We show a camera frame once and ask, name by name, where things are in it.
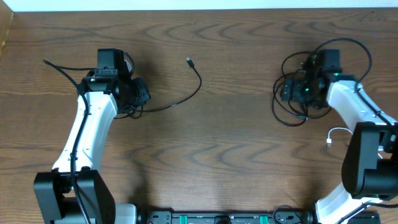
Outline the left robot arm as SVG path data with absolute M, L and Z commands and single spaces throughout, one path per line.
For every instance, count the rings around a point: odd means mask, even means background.
M 111 123 L 139 118 L 150 99 L 134 70 L 128 53 L 99 49 L 97 67 L 73 83 L 78 109 L 67 143 L 52 170 L 34 180 L 45 223 L 137 223 L 136 206 L 116 203 L 100 174 Z

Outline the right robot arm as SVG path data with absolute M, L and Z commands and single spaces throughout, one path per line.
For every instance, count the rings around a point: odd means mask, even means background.
M 303 79 L 283 75 L 282 100 L 333 108 L 352 136 L 341 183 L 300 221 L 348 223 L 371 206 L 394 208 L 388 202 L 397 197 L 397 121 L 368 97 L 357 77 L 343 73 L 339 50 L 309 52 L 301 71 Z

